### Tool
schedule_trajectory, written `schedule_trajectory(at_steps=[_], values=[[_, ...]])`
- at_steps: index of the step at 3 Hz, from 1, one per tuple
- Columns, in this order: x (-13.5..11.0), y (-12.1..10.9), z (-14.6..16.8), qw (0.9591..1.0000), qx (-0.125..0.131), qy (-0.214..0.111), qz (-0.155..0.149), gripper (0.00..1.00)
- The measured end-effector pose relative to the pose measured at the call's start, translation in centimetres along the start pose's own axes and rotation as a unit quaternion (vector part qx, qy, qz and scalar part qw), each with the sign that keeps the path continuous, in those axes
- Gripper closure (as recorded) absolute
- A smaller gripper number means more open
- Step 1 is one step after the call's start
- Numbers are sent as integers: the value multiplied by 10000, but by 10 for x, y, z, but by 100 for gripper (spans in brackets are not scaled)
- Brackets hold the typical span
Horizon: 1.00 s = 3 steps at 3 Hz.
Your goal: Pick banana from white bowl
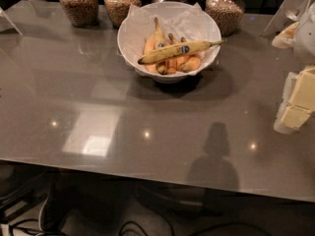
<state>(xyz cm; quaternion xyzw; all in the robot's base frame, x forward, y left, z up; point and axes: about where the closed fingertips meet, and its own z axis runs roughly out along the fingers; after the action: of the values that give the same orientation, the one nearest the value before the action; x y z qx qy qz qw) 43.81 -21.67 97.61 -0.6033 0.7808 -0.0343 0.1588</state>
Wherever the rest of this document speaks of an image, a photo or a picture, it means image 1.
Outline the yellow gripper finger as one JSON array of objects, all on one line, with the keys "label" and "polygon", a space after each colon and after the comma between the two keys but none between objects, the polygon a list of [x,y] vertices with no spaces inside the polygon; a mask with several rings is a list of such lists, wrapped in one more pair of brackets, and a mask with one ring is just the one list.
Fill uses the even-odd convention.
[{"label": "yellow gripper finger", "polygon": [[282,30],[272,41],[272,45],[276,48],[292,48],[295,43],[295,31],[298,22],[295,22]]},{"label": "yellow gripper finger", "polygon": [[297,132],[315,113],[315,66],[301,72],[290,72],[283,88],[283,102],[274,129],[282,134]]}]

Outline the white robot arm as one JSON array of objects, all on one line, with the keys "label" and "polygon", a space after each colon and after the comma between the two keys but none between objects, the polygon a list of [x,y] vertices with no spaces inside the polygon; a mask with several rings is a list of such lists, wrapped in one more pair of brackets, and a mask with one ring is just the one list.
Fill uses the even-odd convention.
[{"label": "white robot arm", "polygon": [[283,102],[277,113],[274,129],[292,134],[315,113],[315,0],[306,0],[301,16],[289,14],[293,24],[283,29],[272,41],[277,48],[292,48],[305,67],[290,72],[284,82]]}]

